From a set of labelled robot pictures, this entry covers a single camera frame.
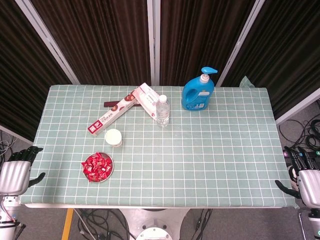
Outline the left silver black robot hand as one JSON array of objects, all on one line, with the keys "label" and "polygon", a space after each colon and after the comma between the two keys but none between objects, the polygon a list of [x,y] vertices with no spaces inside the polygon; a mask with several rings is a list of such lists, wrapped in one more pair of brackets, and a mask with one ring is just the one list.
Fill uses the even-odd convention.
[{"label": "left silver black robot hand", "polygon": [[0,194],[2,196],[21,196],[28,188],[40,183],[45,177],[42,172],[35,179],[30,179],[31,168],[42,147],[31,146],[13,153],[4,162],[0,172]]}]

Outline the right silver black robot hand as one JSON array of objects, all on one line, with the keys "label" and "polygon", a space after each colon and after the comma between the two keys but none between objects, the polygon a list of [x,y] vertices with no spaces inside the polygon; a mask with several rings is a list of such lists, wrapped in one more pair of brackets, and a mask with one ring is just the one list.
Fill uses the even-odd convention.
[{"label": "right silver black robot hand", "polygon": [[298,147],[297,150],[284,148],[290,157],[295,177],[293,181],[297,190],[285,187],[279,180],[275,181],[277,187],[287,195],[302,202],[310,209],[320,208],[320,168],[315,158],[308,152]]}]

